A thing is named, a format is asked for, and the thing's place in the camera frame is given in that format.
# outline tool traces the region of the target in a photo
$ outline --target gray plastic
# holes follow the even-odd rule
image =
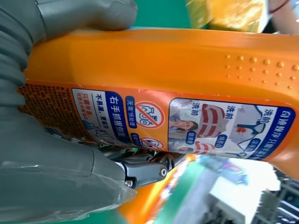
[[[137,7],[133,0],[37,0],[47,37],[53,38],[78,26],[124,30],[131,26]]]
[[[134,179],[134,186],[132,186],[134,189],[165,179],[166,175],[160,175],[162,169],[165,169],[167,174],[167,167],[159,162],[123,159],[120,163],[125,169],[126,180]]]
[[[0,0],[0,222],[54,221],[63,214],[57,220],[62,221],[125,202],[121,167],[98,150],[45,132],[18,111],[25,100],[17,88],[25,83],[21,71],[33,44],[88,24],[128,28],[135,17],[131,1]]]

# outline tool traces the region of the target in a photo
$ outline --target striped shirt image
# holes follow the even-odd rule
[[[207,154],[209,149],[215,149],[215,147],[212,144],[199,142],[199,141],[196,141],[196,147],[196,150],[194,152],[194,154],[200,154],[200,155]]]
[[[198,138],[215,138],[226,131],[228,120],[224,119],[225,113],[222,108],[203,104],[202,111]]]

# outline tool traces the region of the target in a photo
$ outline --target bottle label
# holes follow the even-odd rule
[[[263,160],[295,118],[269,100],[39,81],[19,91],[26,98],[21,111],[64,137],[188,154]]]

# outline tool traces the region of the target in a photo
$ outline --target screw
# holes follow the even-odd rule
[[[161,179],[165,178],[165,177],[167,176],[167,169],[166,169],[166,167],[162,167],[162,168],[159,170],[159,176],[160,176]]]
[[[133,186],[133,181],[125,181],[125,185],[130,188]]]

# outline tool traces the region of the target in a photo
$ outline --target detergent bottle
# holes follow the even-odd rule
[[[289,35],[81,31],[36,46],[20,111],[65,139],[268,161],[299,179]]]

